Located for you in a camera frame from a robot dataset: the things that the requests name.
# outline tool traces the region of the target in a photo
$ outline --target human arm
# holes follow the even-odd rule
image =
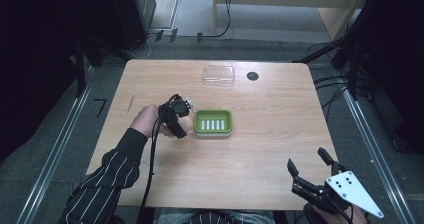
[[[314,211],[318,213],[328,224],[347,224],[347,221],[340,214],[330,214],[318,209],[316,206],[313,207]],[[362,211],[355,205],[347,208],[345,211],[346,215],[350,218],[352,216],[353,224],[367,224],[368,221],[362,214]]]
[[[139,177],[140,159],[153,125],[157,107],[144,107],[115,149],[106,153],[99,167],[72,191],[58,223],[106,223],[115,211],[121,190],[131,187]],[[161,125],[160,131],[171,135]]]

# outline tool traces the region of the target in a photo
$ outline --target transparent box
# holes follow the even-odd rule
[[[206,85],[234,86],[235,70],[232,66],[205,66],[203,81]]]

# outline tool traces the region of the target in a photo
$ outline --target green tray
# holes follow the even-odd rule
[[[232,130],[232,116],[227,110],[198,110],[194,115],[194,131],[198,136],[230,136]]]

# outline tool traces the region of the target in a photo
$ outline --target metal frame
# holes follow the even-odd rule
[[[380,176],[381,182],[383,183],[387,195],[392,202],[392,206],[402,224],[415,224],[415,218],[410,210],[408,203],[405,200],[405,196],[399,184],[397,183],[394,175],[392,174],[390,167],[380,150],[379,144],[375,139],[364,114],[362,113],[361,107],[358,101],[355,101],[353,97],[348,93],[344,92],[344,98],[347,105],[349,106],[352,116],[358,126],[358,129],[364,139],[365,146],[375,164],[377,173]]]
[[[56,142],[50,152],[50,155],[47,158],[44,167],[41,170],[40,175],[38,176],[37,181],[31,189],[30,195],[25,203],[25,206],[22,209],[18,221],[16,222],[17,224],[28,224],[33,222],[34,217],[37,214],[38,207],[40,206],[41,201],[44,198],[47,188],[49,187],[50,181],[66,148],[69,137],[71,136],[75,124],[78,120],[78,117],[85,105],[96,72],[97,70],[95,67],[89,67],[86,74],[87,86],[82,92],[81,96],[75,100],[72,109],[69,112],[68,117],[66,118],[65,123],[63,124],[62,129],[59,133],[59,136],[57,137]]]

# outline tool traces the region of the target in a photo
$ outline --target white bracket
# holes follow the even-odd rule
[[[384,214],[378,208],[371,196],[351,171],[329,177],[325,182],[345,201],[358,206],[364,211],[383,218]]]

